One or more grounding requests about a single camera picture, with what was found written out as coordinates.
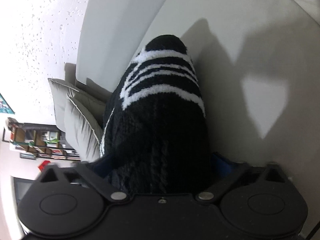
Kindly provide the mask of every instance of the black plush fabric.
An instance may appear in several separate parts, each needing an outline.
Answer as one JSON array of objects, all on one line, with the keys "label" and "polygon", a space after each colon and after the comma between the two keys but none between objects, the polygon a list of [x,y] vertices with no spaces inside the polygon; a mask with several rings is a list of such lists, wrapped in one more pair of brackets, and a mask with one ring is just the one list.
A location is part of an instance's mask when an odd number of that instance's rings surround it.
[{"label": "black plush fabric", "polygon": [[198,193],[211,182],[204,105],[187,49],[156,37],[135,57],[105,111],[93,169],[129,193]]}]

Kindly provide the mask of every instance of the gray pillow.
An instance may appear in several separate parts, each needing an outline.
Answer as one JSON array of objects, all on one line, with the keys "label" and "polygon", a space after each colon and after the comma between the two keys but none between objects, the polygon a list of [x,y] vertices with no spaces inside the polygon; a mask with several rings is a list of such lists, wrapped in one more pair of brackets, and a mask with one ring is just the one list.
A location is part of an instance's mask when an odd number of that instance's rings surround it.
[{"label": "gray pillow", "polygon": [[103,126],[103,113],[106,106],[105,103],[95,99],[93,96],[64,80],[49,78],[48,81],[53,97],[56,125],[61,131],[66,131],[64,125],[64,111],[68,97],[74,97],[80,101],[89,110],[89,112],[92,113],[97,122]]},{"label": "gray pillow", "polygon": [[66,100],[64,124],[66,140],[79,153],[81,161],[93,162],[100,158],[102,128],[75,98]]}]

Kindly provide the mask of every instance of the silver screw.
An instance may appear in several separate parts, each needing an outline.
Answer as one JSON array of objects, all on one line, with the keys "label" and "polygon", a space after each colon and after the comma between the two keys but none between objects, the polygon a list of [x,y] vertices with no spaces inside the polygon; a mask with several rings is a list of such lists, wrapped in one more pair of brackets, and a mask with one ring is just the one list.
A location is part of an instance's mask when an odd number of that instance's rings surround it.
[{"label": "silver screw", "polygon": [[201,200],[211,200],[214,198],[214,195],[211,192],[204,191],[199,193],[199,198]]},{"label": "silver screw", "polygon": [[124,200],[127,197],[127,194],[121,191],[117,191],[112,193],[110,197],[113,200]]},{"label": "silver screw", "polygon": [[167,200],[164,199],[164,198],[160,198],[160,199],[158,200],[158,203],[159,203],[159,204],[166,204],[166,203],[167,203]]}]

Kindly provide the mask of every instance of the speckled wall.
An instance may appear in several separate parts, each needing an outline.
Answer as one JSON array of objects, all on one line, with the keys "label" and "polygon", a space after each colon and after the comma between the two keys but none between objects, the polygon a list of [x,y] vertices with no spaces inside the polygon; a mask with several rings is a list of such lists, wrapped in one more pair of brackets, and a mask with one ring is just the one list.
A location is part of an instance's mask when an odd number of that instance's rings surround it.
[{"label": "speckled wall", "polygon": [[76,63],[88,0],[0,0],[0,93],[19,122],[54,124],[47,78]]}]

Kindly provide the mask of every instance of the framed picture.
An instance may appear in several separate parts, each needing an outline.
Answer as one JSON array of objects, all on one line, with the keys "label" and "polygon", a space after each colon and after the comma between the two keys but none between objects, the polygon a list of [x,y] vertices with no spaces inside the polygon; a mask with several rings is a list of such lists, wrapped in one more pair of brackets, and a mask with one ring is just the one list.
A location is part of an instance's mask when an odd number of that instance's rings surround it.
[{"label": "framed picture", "polygon": [[14,114],[14,111],[7,104],[7,102],[4,100],[1,94],[0,94],[0,113]]},{"label": "framed picture", "polygon": [[32,153],[20,153],[20,158],[22,159],[29,159],[29,160],[35,160],[36,156]]}]

